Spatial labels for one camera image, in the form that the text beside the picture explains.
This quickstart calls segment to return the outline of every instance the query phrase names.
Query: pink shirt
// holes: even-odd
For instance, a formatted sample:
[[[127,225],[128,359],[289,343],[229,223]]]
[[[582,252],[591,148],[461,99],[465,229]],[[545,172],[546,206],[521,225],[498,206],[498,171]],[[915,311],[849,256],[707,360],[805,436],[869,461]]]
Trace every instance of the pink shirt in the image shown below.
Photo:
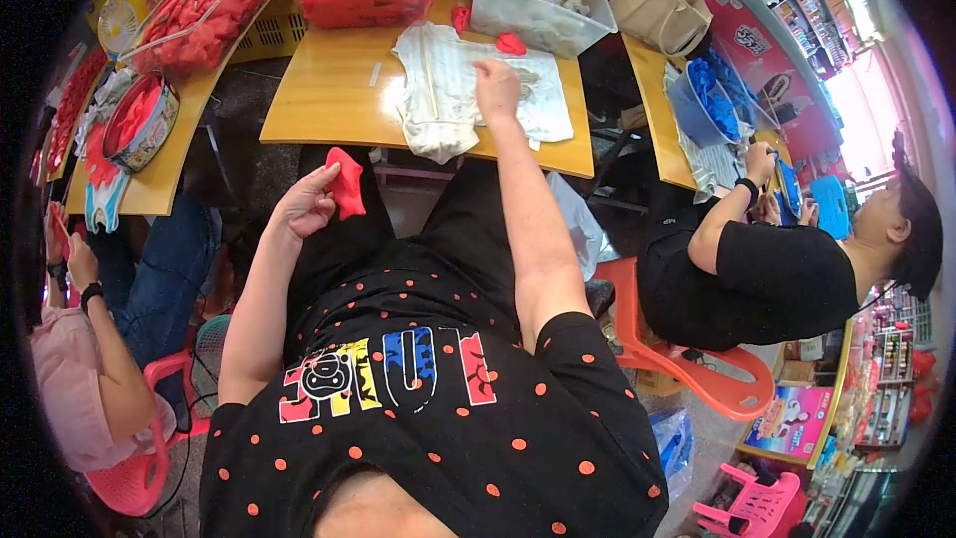
[[[100,397],[103,363],[90,321],[78,307],[43,308],[43,322],[30,337],[33,367],[47,421],[66,464],[78,472],[113,467],[134,455],[155,452],[152,432],[113,442]],[[176,417],[154,394],[162,435],[169,439]]]

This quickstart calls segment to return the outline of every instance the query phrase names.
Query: wristwatch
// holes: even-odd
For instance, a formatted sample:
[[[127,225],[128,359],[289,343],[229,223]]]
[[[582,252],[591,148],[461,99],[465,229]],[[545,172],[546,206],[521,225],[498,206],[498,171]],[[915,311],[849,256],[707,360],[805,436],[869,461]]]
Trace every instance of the wristwatch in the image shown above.
[[[86,305],[89,303],[90,299],[100,295],[102,297],[103,287],[100,286],[98,282],[91,282],[86,289],[83,290],[83,294],[79,296],[79,306],[83,310],[84,314],[89,314],[86,310]]]
[[[47,274],[51,279],[56,280],[60,291],[66,291],[66,263],[60,262],[58,265],[47,265]]]

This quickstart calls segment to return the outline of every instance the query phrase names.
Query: smartwatch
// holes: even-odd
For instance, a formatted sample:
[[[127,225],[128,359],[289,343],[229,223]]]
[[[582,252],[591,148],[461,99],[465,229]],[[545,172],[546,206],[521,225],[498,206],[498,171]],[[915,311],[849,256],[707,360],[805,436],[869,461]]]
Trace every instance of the smartwatch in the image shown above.
[[[89,315],[89,312],[86,310],[87,304],[90,302],[90,299],[103,295],[103,287],[100,286],[98,282],[91,282],[89,286],[83,290],[83,294],[79,296],[79,306],[83,310],[84,314]]]

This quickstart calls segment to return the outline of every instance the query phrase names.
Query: black t-shirt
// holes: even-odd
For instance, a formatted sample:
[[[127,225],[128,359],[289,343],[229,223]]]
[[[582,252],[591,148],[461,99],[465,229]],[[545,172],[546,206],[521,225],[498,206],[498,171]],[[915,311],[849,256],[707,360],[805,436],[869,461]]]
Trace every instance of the black t-shirt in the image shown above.
[[[304,359],[215,411],[202,534],[312,536],[374,466],[460,536],[653,536],[654,435],[595,320],[556,316],[532,356],[465,282],[415,269],[323,295],[292,330]]]
[[[839,329],[858,310],[853,266],[825,231],[731,221],[717,275],[687,256],[692,231],[658,240],[640,263],[647,324],[677,345],[725,351]]]

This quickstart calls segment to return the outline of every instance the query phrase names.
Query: pink plastic chair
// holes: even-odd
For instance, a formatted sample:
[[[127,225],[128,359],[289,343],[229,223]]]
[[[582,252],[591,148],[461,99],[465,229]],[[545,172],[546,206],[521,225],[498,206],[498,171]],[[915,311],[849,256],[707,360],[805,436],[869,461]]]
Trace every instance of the pink plastic chair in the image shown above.
[[[702,401],[735,421],[757,419],[773,400],[773,374],[759,357],[739,347],[726,352],[703,352],[753,376],[752,382],[737,380],[694,363],[681,354],[686,347],[654,346],[640,340],[638,324],[637,258],[623,258],[597,265],[594,279],[611,281],[615,291],[615,333],[624,347],[617,364],[624,368],[653,370],[686,384]]]
[[[732,465],[721,463],[720,468],[744,484],[744,487],[727,511],[695,503],[694,511],[710,518],[697,520],[698,525],[709,532],[737,538],[738,534],[732,533],[728,525],[731,516],[740,517],[747,520],[747,528],[739,534],[741,538],[769,538],[800,489],[800,478],[796,474],[783,472],[780,480],[772,486],[765,486],[758,484],[754,476]]]
[[[196,401],[196,395],[190,384],[192,378],[192,356],[189,350],[173,353],[151,362],[146,366],[142,375],[146,384],[152,389],[161,378],[168,377],[176,372],[183,373],[183,388],[186,403]],[[139,455],[123,460],[108,469],[94,472],[85,472],[87,482],[93,491],[102,499],[107,507],[123,515],[145,515],[149,509],[156,506],[160,499],[162,486],[166,482],[169,472],[169,448],[186,438],[209,432],[209,418],[199,417],[195,409],[190,412],[192,430],[188,435],[174,432],[166,442],[156,442],[156,453]],[[157,416],[150,424],[153,436],[162,436],[160,419]]]

